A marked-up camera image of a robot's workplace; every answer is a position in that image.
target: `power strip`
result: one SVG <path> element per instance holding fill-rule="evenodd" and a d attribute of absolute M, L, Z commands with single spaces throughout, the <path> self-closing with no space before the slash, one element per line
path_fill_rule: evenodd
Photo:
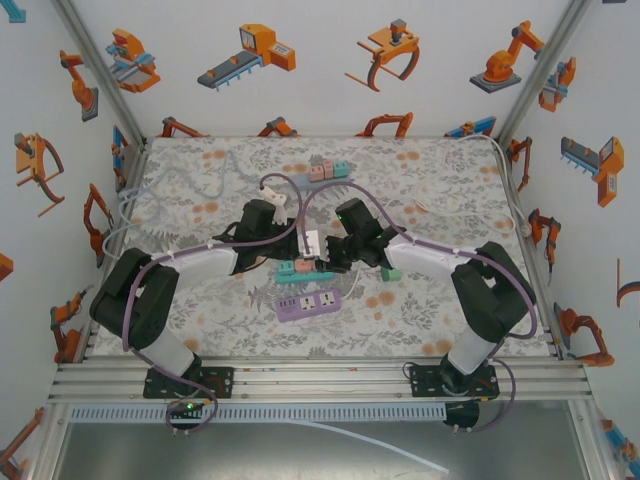
<path fill-rule="evenodd" d="M 337 312 L 341 307 L 342 294 L 338 289 L 330 288 L 282 298 L 276 302 L 276 314 L 280 323 L 285 323 L 323 313 Z"/>

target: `pink block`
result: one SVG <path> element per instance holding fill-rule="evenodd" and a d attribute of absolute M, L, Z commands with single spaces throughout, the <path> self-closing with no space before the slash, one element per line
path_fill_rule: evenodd
<path fill-rule="evenodd" d="M 324 170 L 325 180 L 333 178 L 333 162 L 331 160 L 325 160 L 322 162 L 322 168 Z"/>
<path fill-rule="evenodd" d="M 306 258 L 298 258 L 295 261 L 296 273 L 309 273 L 316 269 L 316 265 L 313 260 Z"/>
<path fill-rule="evenodd" d="M 310 182 L 321 182 L 324 180 L 324 168 L 320 165 L 317 167 L 311 167 L 309 171 L 309 181 Z"/>

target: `patterned mat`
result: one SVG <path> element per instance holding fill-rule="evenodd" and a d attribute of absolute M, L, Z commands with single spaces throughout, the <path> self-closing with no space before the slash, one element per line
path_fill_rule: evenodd
<path fill-rule="evenodd" d="M 231 222 L 242 206 L 259 198 L 257 184 L 269 172 L 304 173 L 323 159 L 347 161 L 352 179 L 383 203 L 410 193 L 421 179 L 434 178 L 423 190 L 438 208 L 508 213 L 496 155 L 489 142 L 470 139 L 193 138 L 155 139 L 145 167 L 149 193 L 137 202 L 125 248 L 147 252 L 177 250 L 204 243 Z M 290 196 L 289 216 L 296 212 L 292 190 L 274 179 L 269 185 Z M 361 196 L 338 187 L 316 197 L 308 210 L 309 228 L 344 235 L 334 209 Z M 372 212 L 375 208 L 365 203 Z M 452 245 L 480 246 L 488 240 L 504 245 L 527 276 L 515 232 L 489 228 L 477 216 L 442 217 L 399 197 L 388 210 L 400 225 L 422 237 Z M 502 232 L 512 223 L 493 213 L 484 219 Z M 404 272 L 401 281 L 383 283 L 380 270 L 363 266 L 358 284 L 342 309 L 333 314 L 279 323 L 274 302 L 304 292 L 338 288 L 346 294 L 354 271 L 320 284 L 281 286 L 277 262 L 234 277 L 212 278 L 175 295 L 169 316 L 173 332 L 200 355 L 220 356 L 413 356 L 446 353 L 466 321 L 452 287 L 423 275 Z M 515 328 L 530 328 L 528 316 Z M 121 341 L 100 329 L 93 355 L 123 354 Z M 510 339 L 501 355 L 549 354 L 538 327 L 529 341 Z"/>

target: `white cable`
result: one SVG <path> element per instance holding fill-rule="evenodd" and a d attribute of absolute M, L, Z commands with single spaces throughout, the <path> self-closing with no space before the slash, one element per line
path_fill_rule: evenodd
<path fill-rule="evenodd" d="M 402 450 L 401 448 L 395 447 L 393 445 L 389 445 L 388 443 L 382 442 L 380 440 L 376 440 L 375 438 L 365 437 L 364 435 L 360 435 L 354 432 L 350 432 L 349 430 L 343 430 L 341 428 L 332 427 L 331 425 L 325 425 L 323 423 L 315 423 L 315 422 L 305 422 L 303 420 L 282 420 L 279 423 L 290 423 L 293 425 L 300 425 L 303 427 L 312 427 L 319 428 L 321 430 L 328 430 L 330 432 L 339 433 L 341 435 L 346 435 L 347 437 L 356 438 L 358 440 L 362 440 L 363 442 L 371 443 L 372 445 L 376 445 L 378 447 L 386 448 L 387 450 L 391 450 L 392 452 L 403 455 L 411 460 L 414 460 L 422 465 L 425 465 L 429 468 L 433 468 L 438 470 L 439 472 L 444 473 L 445 475 L 449 475 L 449 469 L 445 468 L 437 463 L 430 462 L 429 460 L 425 460 L 422 457 L 418 457 L 413 453 L 409 453 L 406 450 Z"/>
<path fill-rule="evenodd" d="M 484 223 L 487 227 L 489 227 L 490 229 L 498 232 L 498 233 L 511 233 L 515 230 L 516 225 L 517 225 L 517 221 L 510 215 L 507 213 L 503 213 L 500 212 L 498 210 L 474 210 L 474 211 L 457 211 L 457 209 L 460 207 L 460 204 L 454 204 L 452 206 L 452 211 L 443 211 L 443 210 L 438 210 L 438 208 L 436 208 L 433 204 L 427 203 L 428 200 L 425 200 L 424 197 L 421 197 L 421 193 L 422 193 L 422 188 L 425 185 L 429 185 L 429 189 L 431 191 L 436 191 L 442 194 L 445 194 L 447 192 L 444 192 L 442 190 L 438 190 L 437 188 L 435 188 L 435 181 L 437 181 L 438 179 L 440 179 L 440 177 L 442 177 L 442 175 L 444 174 L 444 171 L 447 168 L 447 158 L 449 156 L 449 151 L 450 149 L 456 145 L 458 142 L 463 141 L 463 140 L 467 140 L 470 138 L 484 138 L 486 140 L 488 140 L 489 142 L 491 142 L 497 149 L 498 149 L 498 153 L 500 155 L 500 161 L 502 162 L 502 167 L 504 168 L 505 171 L 505 178 L 507 183 L 509 182 L 509 176 L 508 176 L 508 170 L 507 170 L 507 159 L 504 155 L 504 152 L 502 151 L 502 149 L 500 148 L 500 145 L 498 145 L 498 143 L 491 137 L 488 137 L 486 135 L 481 135 L 481 134 L 476 134 L 476 135 L 468 135 L 466 137 L 461 137 L 458 138 L 452 142 L 449 142 L 449 144 L 447 145 L 447 147 L 444 149 L 443 155 L 440 157 L 441 158 L 441 162 L 440 165 L 437 167 L 436 172 L 433 174 L 430 174 L 428 177 L 425 177 L 424 179 L 422 179 L 421 181 L 419 181 L 416 185 L 414 185 L 414 187 L 411 189 L 410 194 L 408 195 L 399 195 L 396 197 L 391 198 L 388 202 L 387 205 L 389 205 L 392 201 L 400 198 L 400 197 L 409 197 L 411 198 L 415 204 L 422 208 L 423 210 L 428 211 L 429 213 L 433 213 L 434 215 L 438 215 L 441 217 L 478 217 L 478 219 Z M 451 197 L 446 197 L 450 202 L 452 201 Z M 514 204 L 511 203 L 511 205 L 513 206 L 513 209 L 516 211 L 516 213 L 522 218 L 523 220 L 523 225 L 521 226 L 521 231 L 523 233 L 523 235 L 525 237 L 531 235 L 531 229 L 530 226 L 528 224 L 528 220 L 527 217 L 525 217 L 525 215 L 522 213 L 522 211 Z M 488 216 L 488 215 L 501 215 L 506 217 L 510 223 L 511 226 L 508 229 L 504 229 L 504 228 L 496 228 L 490 221 L 487 221 L 484 217 Z"/>
<path fill-rule="evenodd" d="M 342 297 L 343 299 L 349 298 L 349 296 L 356 289 L 356 285 L 358 285 L 358 280 L 360 280 L 360 270 L 362 270 L 362 262 L 358 262 L 358 270 L 356 271 L 356 278 L 353 279 L 353 285 L 351 285 L 351 288 L 349 289 L 347 294 L 344 297 Z"/>

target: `metal rail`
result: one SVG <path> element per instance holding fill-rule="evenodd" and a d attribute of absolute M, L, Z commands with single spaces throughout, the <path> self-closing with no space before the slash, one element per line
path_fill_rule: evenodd
<path fill-rule="evenodd" d="M 590 399 L 591 389 L 584 365 L 554 357 L 505 358 L 517 379 L 517 400 Z M 451 401 L 450 397 L 413 398 L 402 367 L 406 361 L 438 365 L 440 358 L 332 361 L 305 359 L 211 359 L 203 366 L 235 368 L 233 395 L 225 403 L 289 402 L 393 402 Z M 166 403 L 142 397 L 148 366 L 121 357 L 81 365 L 61 365 L 55 376 L 50 403 Z M 501 395 L 508 400 L 511 382 L 506 370 L 496 365 Z"/>

